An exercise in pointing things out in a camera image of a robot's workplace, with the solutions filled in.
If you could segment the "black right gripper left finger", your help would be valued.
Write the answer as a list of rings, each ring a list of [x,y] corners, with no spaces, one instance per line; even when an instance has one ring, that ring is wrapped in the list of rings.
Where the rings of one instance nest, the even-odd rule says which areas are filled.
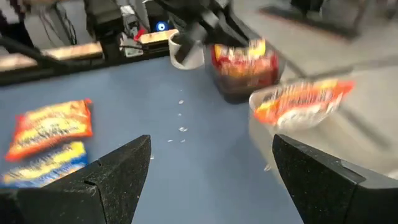
[[[150,156],[142,135],[44,187],[1,189],[1,223],[131,224]]]

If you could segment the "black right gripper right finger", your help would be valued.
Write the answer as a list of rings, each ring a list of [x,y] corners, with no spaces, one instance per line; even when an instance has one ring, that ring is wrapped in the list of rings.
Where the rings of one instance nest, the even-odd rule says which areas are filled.
[[[397,181],[282,134],[272,152],[304,223],[397,224]]]

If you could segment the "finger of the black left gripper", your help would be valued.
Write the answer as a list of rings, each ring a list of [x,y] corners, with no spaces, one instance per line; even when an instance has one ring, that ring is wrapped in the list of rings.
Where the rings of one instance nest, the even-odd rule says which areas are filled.
[[[207,37],[206,29],[199,23],[189,25],[181,36],[180,47],[175,54],[178,63],[184,64],[185,59],[197,47],[200,47]]]
[[[219,18],[217,27],[217,43],[229,47],[248,47],[258,34],[239,18],[227,20]]]

